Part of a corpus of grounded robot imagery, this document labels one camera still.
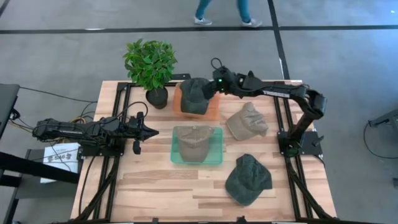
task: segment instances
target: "sneaker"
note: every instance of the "sneaker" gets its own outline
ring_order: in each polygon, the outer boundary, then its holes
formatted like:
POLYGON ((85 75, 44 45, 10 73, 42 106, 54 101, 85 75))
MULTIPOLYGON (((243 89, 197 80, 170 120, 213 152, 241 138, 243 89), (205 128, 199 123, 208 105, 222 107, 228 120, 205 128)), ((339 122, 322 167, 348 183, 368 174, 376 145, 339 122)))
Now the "sneaker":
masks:
POLYGON ((213 22, 208 19, 205 19, 205 18, 198 19, 195 17, 195 24, 197 24, 197 25, 210 26, 210 25, 212 25, 212 23, 213 22))
POLYGON ((250 27, 250 28, 257 28, 261 26, 262 21, 257 21, 255 19, 251 19, 250 22, 242 22, 242 26, 250 27))

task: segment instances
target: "black plant pot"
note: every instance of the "black plant pot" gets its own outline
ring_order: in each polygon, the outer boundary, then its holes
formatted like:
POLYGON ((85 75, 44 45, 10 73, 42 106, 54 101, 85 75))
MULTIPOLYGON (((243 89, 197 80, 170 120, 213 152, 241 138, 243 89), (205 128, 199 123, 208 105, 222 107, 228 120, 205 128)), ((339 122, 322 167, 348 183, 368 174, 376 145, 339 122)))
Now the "black plant pot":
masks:
POLYGON ((169 93, 166 88, 157 88, 147 91, 145 94, 147 101, 156 109, 163 109, 167 106, 167 98, 169 93))

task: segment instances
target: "tan cap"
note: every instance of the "tan cap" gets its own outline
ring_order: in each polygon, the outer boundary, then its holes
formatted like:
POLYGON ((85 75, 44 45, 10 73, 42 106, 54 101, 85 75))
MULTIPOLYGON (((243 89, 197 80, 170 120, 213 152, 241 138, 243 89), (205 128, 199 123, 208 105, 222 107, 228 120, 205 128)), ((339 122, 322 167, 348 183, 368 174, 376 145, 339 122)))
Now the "tan cap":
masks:
POLYGON ((185 162, 203 162, 208 154, 209 138, 214 129, 210 126, 176 126, 181 158, 185 162))
POLYGON ((226 125, 238 141, 253 138, 258 134, 265 136, 268 130, 263 115, 256 111, 252 102, 245 103, 239 112, 226 121, 226 125))

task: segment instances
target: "teal pants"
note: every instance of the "teal pants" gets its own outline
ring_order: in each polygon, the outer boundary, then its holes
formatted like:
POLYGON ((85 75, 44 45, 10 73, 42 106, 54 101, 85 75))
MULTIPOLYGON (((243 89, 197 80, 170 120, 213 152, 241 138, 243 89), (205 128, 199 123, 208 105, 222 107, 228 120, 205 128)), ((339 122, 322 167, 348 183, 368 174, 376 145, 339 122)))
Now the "teal pants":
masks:
MULTIPOLYGON (((202 19, 205 14, 207 6, 210 4, 211 0, 200 0, 197 13, 195 14, 197 19, 202 19)), ((251 17, 248 10, 248 0, 236 0, 238 5, 239 15, 243 22, 250 22, 251 17)))

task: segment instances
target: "person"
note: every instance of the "person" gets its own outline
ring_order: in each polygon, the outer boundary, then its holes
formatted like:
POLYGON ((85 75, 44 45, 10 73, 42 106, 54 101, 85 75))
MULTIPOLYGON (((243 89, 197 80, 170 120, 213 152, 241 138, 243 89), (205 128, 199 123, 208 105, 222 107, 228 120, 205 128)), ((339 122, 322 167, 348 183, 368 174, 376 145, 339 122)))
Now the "person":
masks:
MULTIPOLYGON (((195 14, 195 24, 209 26, 213 23, 211 20, 205 19, 203 17, 210 2, 211 0, 200 0, 195 14)), ((257 28, 262 24, 261 21, 251 18, 248 10, 248 0, 236 0, 236 4, 238 5, 239 15, 242 19, 242 26, 257 28)))

